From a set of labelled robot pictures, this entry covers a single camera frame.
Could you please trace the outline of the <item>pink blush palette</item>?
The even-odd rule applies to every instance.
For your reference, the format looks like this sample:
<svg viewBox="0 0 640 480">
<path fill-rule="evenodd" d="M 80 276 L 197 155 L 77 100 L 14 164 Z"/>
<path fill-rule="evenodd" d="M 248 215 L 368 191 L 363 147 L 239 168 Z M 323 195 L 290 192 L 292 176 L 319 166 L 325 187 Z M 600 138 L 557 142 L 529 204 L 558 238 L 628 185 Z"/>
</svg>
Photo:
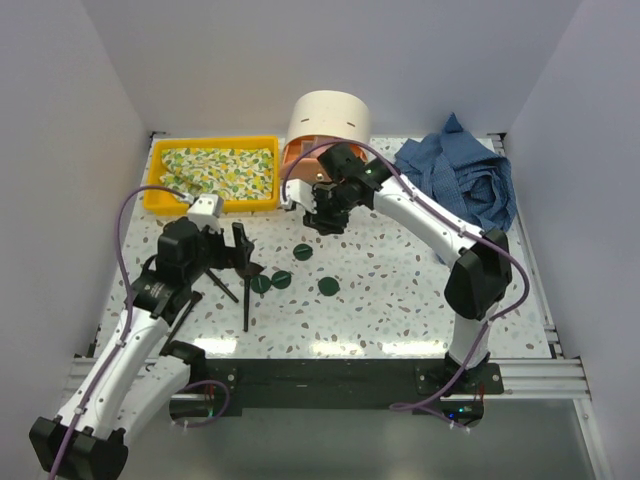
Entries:
<svg viewBox="0 0 640 480">
<path fill-rule="evenodd" d="M 320 149 L 318 141 L 305 140 L 301 142 L 301 152 L 307 156 L 317 155 Z"/>
</svg>

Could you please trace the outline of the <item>round cream drawer organizer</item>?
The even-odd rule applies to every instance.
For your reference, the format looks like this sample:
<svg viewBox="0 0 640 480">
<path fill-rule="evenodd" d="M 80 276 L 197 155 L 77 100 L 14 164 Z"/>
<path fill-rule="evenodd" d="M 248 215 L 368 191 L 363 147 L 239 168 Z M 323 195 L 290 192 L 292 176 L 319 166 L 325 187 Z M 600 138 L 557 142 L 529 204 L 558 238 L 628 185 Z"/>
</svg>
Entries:
<svg viewBox="0 0 640 480">
<path fill-rule="evenodd" d="M 286 177 L 293 162 L 302 154 L 302 141 L 321 144 L 338 138 L 368 144 L 370 133 L 370 111 L 358 97 L 333 90 L 309 92 L 294 105 L 285 137 L 280 178 Z"/>
</svg>

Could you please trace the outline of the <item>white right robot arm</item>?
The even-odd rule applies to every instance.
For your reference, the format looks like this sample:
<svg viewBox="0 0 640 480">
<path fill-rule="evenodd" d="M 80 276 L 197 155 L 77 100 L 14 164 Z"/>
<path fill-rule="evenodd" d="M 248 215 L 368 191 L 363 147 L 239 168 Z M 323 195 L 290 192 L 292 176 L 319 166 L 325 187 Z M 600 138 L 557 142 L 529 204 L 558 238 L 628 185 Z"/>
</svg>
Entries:
<svg viewBox="0 0 640 480">
<path fill-rule="evenodd" d="M 281 199 L 301 205 L 305 226 L 322 235 L 341 234 L 352 210 L 366 207 L 407 229 L 430 247 L 449 270 L 444 297 L 454 311 L 454 333 L 445 355 L 446 383 L 469 392 L 481 380 L 488 359 L 492 318 L 512 281 L 506 234 L 484 231 L 429 199 L 380 154 L 365 161 L 346 142 L 321 144 L 318 161 L 326 181 L 310 185 L 287 178 Z"/>
</svg>

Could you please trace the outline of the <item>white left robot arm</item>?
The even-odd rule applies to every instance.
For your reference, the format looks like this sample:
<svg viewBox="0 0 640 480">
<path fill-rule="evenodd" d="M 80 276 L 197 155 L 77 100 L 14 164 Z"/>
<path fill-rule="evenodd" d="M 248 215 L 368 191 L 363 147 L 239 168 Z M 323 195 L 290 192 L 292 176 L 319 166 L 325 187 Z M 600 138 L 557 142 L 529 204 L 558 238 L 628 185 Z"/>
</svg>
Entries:
<svg viewBox="0 0 640 480">
<path fill-rule="evenodd" d="M 134 435 L 175 393 L 212 387 L 230 400 L 229 387 L 210 377 L 204 350 L 190 343 L 172 341 L 146 374 L 139 372 L 202 275 L 249 265 L 253 242 L 240 222 L 232 233 L 227 245 L 212 222 L 198 226 L 181 217 L 164 227 L 140 275 L 123 280 L 125 307 L 102 354 L 55 417 L 37 418 L 29 432 L 49 478 L 118 478 Z"/>
</svg>

